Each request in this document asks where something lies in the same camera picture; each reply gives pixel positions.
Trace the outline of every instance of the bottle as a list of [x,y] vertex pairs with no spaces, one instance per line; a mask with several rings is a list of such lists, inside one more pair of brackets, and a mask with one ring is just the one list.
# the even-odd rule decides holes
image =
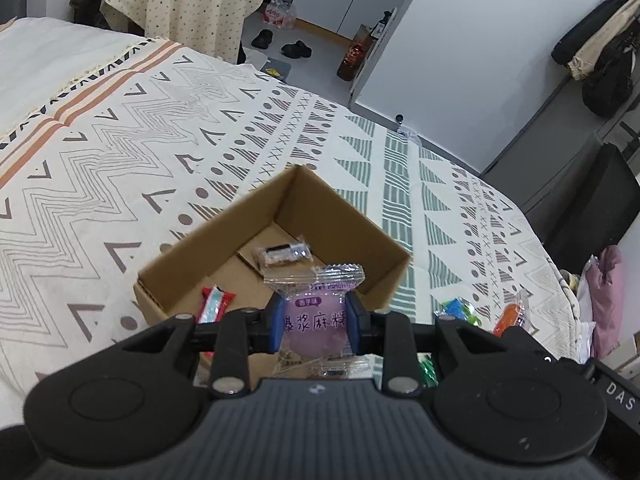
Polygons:
[[344,81],[352,81],[366,55],[367,51],[361,44],[351,43],[346,56],[338,67],[338,77]]
[[389,21],[389,17],[391,16],[391,12],[389,10],[385,10],[384,17],[378,22],[378,24],[371,31],[371,37],[375,40],[379,40],[380,36],[382,36],[382,32],[385,30],[386,23]]

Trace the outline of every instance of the screw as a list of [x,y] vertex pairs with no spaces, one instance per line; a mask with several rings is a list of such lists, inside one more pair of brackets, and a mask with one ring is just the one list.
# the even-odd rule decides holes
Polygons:
[[415,379],[411,377],[394,377],[391,379],[386,386],[396,394],[412,394],[415,390],[420,387],[420,384]]
[[244,389],[244,381],[238,377],[220,377],[213,381],[211,387],[219,394],[233,395]]
[[326,387],[323,384],[314,384],[313,386],[309,386],[309,393],[314,395],[324,394],[326,391]]

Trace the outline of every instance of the gray tile floor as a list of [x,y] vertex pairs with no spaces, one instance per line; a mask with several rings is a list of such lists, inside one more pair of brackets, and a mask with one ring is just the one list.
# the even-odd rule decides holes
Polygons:
[[[273,41],[267,50],[261,50],[273,59],[281,59],[291,65],[287,83],[318,94],[338,104],[347,106],[351,83],[335,75],[344,57],[346,47],[333,43],[307,30],[293,28],[284,30],[262,22],[262,14],[254,12],[244,21],[242,44],[251,47],[251,42],[264,28],[273,31]],[[302,40],[311,47],[312,55],[308,59],[289,59],[280,53],[286,43]]]

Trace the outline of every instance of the blue candy wrapper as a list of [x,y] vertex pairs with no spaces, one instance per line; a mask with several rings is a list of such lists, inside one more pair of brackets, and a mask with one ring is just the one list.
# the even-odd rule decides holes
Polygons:
[[445,303],[442,309],[435,310],[433,317],[439,317],[443,315],[454,316],[458,319],[463,319],[474,326],[482,326],[482,321],[476,316],[476,310],[474,306],[463,298],[455,298],[454,300]]

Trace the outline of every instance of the clear plastic wrapper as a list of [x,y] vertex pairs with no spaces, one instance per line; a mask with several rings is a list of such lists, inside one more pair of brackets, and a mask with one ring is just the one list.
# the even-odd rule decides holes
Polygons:
[[285,266],[302,260],[313,260],[311,249],[302,237],[292,244],[267,248],[256,247],[254,257],[260,270]]
[[283,379],[361,379],[371,377],[371,366],[368,357],[354,356],[349,346],[340,356],[317,359],[303,358],[281,348],[273,376]]
[[344,296],[363,281],[357,264],[266,269],[264,283],[286,300],[282,348],[302,358],[341,356],[348,344]]
[[502,332],[510,326],[521,326],[529,331],[529,295],[524,288],[516,294],[515,303],[510,303],[504,308],[493,334],[501,337]]
[[442,308],[433,311],[433,317],[454,316],[463,319],[474,326],[482,327],[482,321],[476,314],[474,306],[464,298],[455,298],[442,305]]

